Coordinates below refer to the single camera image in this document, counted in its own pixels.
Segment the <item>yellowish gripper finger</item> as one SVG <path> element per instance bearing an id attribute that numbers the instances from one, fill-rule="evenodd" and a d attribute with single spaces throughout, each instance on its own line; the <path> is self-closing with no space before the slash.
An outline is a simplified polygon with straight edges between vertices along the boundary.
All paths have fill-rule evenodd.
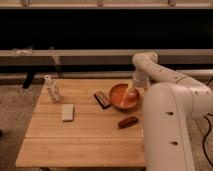
<path id="1" fill-rule="evenodd" d="M 122 99 L 122 102 L 121 102 L 121 106 L 124 107 L 124 102 L 125 102 L 125 99 L 126 97 L 128 96 L 128 94 L 133 90 L 133 83 L 132 82 L 129 82 L 128 83 L 128 86 L 125 90 L 125 93 L 124 93 L 124 96 L 123 96 L 123 99 Z"/>

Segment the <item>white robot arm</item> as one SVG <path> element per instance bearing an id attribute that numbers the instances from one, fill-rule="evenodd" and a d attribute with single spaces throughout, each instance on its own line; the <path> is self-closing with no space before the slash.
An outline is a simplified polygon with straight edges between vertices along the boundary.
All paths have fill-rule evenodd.
<path id="1" fill-rule="evenodd" d="M 155 52 L 137 53 L 132 83 L 146 86 L 142 102 L 146 171 L 196 171 L 187 118 L 213 112 L 213 89 L 158 63 Z"/>

